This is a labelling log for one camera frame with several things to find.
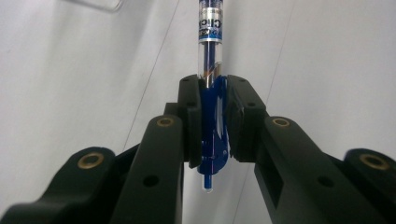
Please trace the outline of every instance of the pen barrel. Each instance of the pen barrel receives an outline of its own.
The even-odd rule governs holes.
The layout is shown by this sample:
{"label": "pen barrel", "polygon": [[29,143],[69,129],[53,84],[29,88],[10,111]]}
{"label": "pen barrel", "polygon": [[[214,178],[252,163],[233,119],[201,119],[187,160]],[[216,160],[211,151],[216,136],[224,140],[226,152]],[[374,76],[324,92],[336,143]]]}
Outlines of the pen barrel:
{"label": "pen barrel", "polygon": [[199,61],[198,75],[210,88],[221,76],[222,61],[222,0],[199,2]]}
{"label": "pen barrel", "polygon": [[222,0],[199,1],[199,78],[202,105],[202,163],[205,192],[228,160],[228,134],[224,115],[227,79],[221,75]]}

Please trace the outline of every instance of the blue pen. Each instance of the blue pen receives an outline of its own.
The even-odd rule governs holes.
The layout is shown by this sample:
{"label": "blue pen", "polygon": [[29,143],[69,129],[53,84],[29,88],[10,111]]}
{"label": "blue pen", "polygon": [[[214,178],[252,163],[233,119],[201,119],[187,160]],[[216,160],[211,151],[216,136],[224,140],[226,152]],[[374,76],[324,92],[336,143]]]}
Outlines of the blue pen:
{"label": "blue pen", "polygon": [[228,135],[223,110],[226,77],[221,75],[222,0],[199,0],[199,78],[202,100],[203,189],[213,190],[215,175],[228,160]]}

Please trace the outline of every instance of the brass insert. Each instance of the brass insert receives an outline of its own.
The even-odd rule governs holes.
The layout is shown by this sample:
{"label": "brass insert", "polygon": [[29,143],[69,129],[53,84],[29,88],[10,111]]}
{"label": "brass insert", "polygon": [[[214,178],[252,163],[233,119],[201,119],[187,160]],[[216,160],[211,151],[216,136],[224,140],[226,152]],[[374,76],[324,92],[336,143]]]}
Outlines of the brass insert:
{"label": "brass insert", "polygon": [[169,127],[172,126],[174,123],[173,119],[170,118],[161,118],[157,120],[157,125],[160,127]]}
{"label": "brass insert", "polygon": [[362,154],[359,156],[359,159],[361,159],[361,162],[370,166],[373,169],[376,169],[376,170],[388,170],[389,169],[389,164],[386,161],[384,161],[382,158],[380,158],[376,155]]}
{"label": "brass insert", "polygon": [[290,123],[285,119],[273,119],[273,123],[279,127],[288,127]]}
{"label": "brass insert", "polygon": [[80,169],[88,170],[100,165],[100,163],[102,163],[104,159],[105,156],[102,153],[91,152],[79,159],[78,167]]}

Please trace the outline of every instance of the pen label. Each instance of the pen label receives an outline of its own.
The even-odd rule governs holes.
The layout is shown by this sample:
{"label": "pen label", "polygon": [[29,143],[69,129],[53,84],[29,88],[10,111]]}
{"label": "pen label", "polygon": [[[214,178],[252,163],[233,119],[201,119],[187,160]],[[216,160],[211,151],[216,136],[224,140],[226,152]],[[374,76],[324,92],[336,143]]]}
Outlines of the pen label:
{"label": "pen label", "polygon": [[222,41],[222,10],[205,7],[199,12],[199,42]]}

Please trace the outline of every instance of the black plastic part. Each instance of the black plastic part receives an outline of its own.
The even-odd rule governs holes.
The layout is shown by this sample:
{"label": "black plastic part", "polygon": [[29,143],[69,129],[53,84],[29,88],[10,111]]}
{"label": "black plastic part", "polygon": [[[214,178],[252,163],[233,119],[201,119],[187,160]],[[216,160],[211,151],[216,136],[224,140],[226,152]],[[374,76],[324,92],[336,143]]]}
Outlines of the black plastic part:
{"label": "black plastic part", "polygon": [[126,176],[128,175],[129,169],[131,168],[131,164],[134,161],[134,156],[136,155],[139,146],[140,145],[137,144],[136,146],[125,150],[116,157],[116,164],[119,170],[120,180],[122,184],[124,183]]}
{"label": "black plastic part", "polygon": [[[93,152],[102,154],[104,160],[90,169],[79,168],[78,161]],[[120,191],[114,161],[109,149],[81,150],[58,171],[38,201],[12,206],[1,223],[107,223]]]}
{"label": "black plastic part", "polygon": [[227,76],[225,113],[231,156],[241,162],[255,162],[263,120],[268,114],[259,94],[246,79]]}
{"label": "black plastic part", "polygon": [[388,221],[396,223],[396,162],[369,149],[349,150],[345,175]]}
{"label": "black plastic part", "polygon": [[177,103],[166,103],[163,114],[177,116]]}
{"label": "black plastic part", "polygon": [[184,161],[189,162],[190,168],[197,167],[202,162],[201,96],[197,75],[184,77],[180,80],[177,114],[183,121],[186,148]]}
{"label": "black plastic part", "polygon": [[152,119],[110,223],[181,223],[183,167],[181,120]]}
{"label": "black plastic part", "polygon": [[266,118],[262,142],[255,173],[273,223],[387,223],[294,121]]}

